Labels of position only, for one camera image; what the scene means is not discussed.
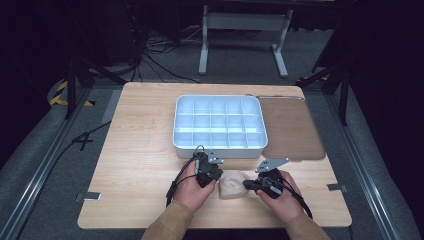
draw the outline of wooden tabletop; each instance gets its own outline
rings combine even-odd
[[[304,97],[295,86],[184,83],[127,83],[100,154],[89,192],[99,201],[85,201],[81,228],[147,228],[164,210],[165,195],[183,163],[172,143],[175,104],[184,94],[252,94]],[[264,158],[225,159],[220,168],[241,170],[251,179]],[[352,222],[328,157],[292,161],[288,171],[299,186],[314,220],[322,227]],[[282,224],[253,191],[232,200],[219,199],[218,186],[196,212],[190,228],[272,228]]]

